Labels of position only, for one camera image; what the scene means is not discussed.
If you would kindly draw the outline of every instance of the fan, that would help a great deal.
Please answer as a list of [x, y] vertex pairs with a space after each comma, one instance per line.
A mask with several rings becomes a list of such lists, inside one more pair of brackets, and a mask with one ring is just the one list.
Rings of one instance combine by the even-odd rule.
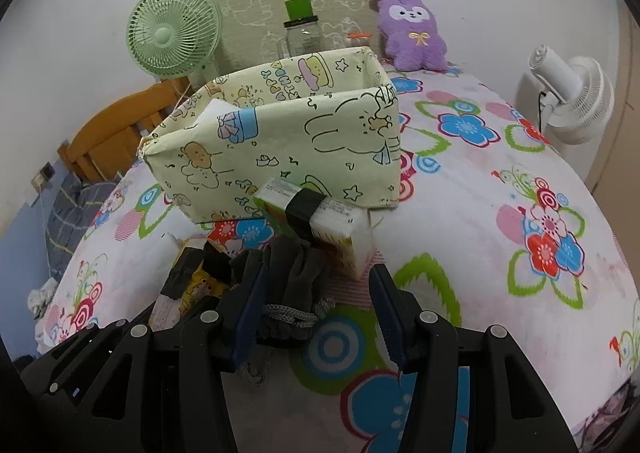
[[161, 79], [204, 71], [217, 77], [213, 51], [220, 40], [220, 10], [215, 0], [140, 0], [127, 25], [134, 61]]
[[574, 57], [565, 63], [544, 45], [529, 58], [529, 68], [544, 87], [540, 128], [549, 126], [565, 144], [582, 144], [604, 131], [613, 111], [613, 87], [593, 58]]

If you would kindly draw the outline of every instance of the green lid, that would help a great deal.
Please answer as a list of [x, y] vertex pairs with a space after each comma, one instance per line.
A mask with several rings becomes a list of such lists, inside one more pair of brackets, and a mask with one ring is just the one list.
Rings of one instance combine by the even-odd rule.
[[311, 0], [289, 0], [284, 2], [284, 6], [287, 8], [291, 21], [313, 16], [314, 14], [314, 10], [311, 8]]

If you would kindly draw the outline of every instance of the plaid blanket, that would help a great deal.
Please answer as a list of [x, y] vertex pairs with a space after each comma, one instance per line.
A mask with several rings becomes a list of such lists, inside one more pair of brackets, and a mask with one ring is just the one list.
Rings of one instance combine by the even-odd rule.
[[117, 181], [83, 185], [69, 173], [62, 182], [46, 227], [47, 254], [51, 276], [60, 281], [82, 236]]

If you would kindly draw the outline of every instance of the blue wall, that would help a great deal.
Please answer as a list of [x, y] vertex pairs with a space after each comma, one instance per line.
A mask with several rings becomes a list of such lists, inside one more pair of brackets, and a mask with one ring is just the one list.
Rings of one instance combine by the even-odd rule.
[[33, 206], [23, 205], [0, 239], [0, 335], [12, 359], [36, 354], [36, 322], [27, 308], [27, 295], [49, 279], [44, 240], [45, 219], [53, 207], [60, 184], [68, 173], [62, 162]]

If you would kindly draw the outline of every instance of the yellow bow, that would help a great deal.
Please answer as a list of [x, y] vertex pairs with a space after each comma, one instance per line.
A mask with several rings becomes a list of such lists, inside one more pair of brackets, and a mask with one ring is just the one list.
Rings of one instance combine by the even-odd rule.
[[426, 40], [429, 39], [431, 36], [429, 36], [428, 32], [421, 32], [419, 34], [417, 32], [409, 32], [409, 37], [411, 39], [418, 40], [416, 42], [416, 45], [428, 45]]

